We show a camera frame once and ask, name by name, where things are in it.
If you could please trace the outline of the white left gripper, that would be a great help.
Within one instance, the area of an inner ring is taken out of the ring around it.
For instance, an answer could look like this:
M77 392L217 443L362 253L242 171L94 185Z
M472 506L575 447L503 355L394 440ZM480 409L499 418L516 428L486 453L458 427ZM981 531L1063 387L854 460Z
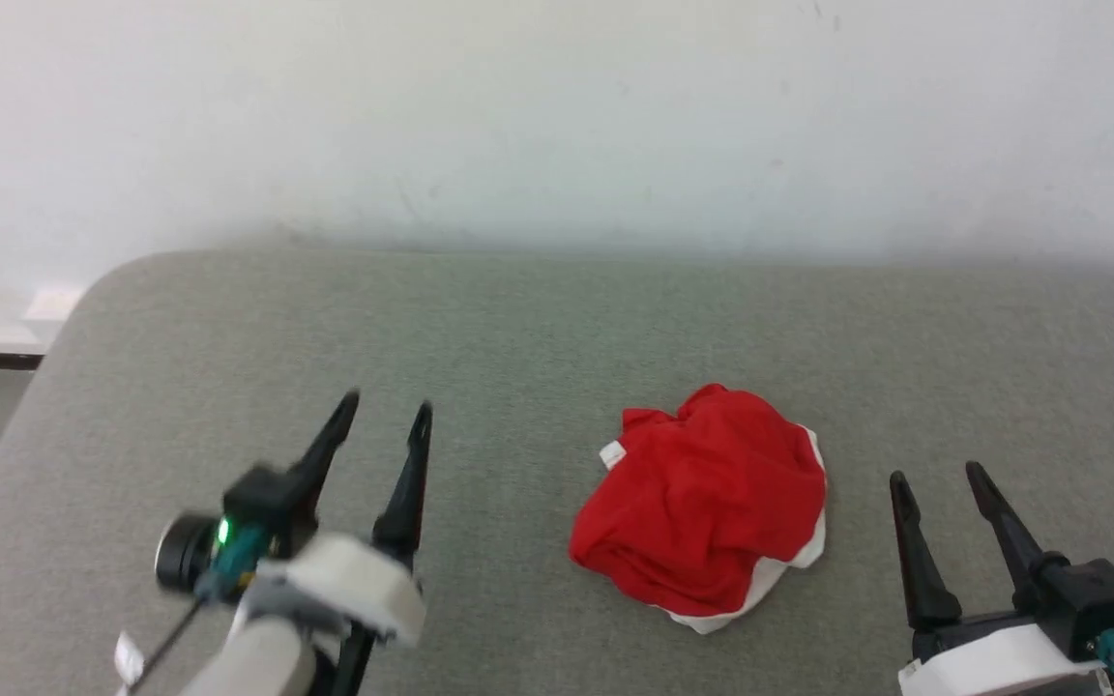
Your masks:
M287 468L302 494L319 494L356 415L346 391L305 453ZM281 623L315 657L310 695L356 695L379 643L419 647L427 605L414 576L424 520L433 406L422 402L407 439L405 464L371 532L317 535L287 561L262 561L245 592L245 623Z

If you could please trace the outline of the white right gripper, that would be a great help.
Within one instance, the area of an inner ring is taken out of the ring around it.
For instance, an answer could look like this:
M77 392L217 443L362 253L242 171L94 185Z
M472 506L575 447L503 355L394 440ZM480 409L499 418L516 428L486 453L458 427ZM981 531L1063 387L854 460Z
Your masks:
M979 514L993 528L1013 585L1017 612L1038 612L1046 597L1044 569L1069 559L1043 549L1012 509L981 463L965 463ZM895 537L913 659L897 674L902 695L1100 695L1098 643L1111 623L1094 617L1035 623L1026 614L996 612L964 620L962 605L947 590L921 529L919 504L906 476L892 472Z

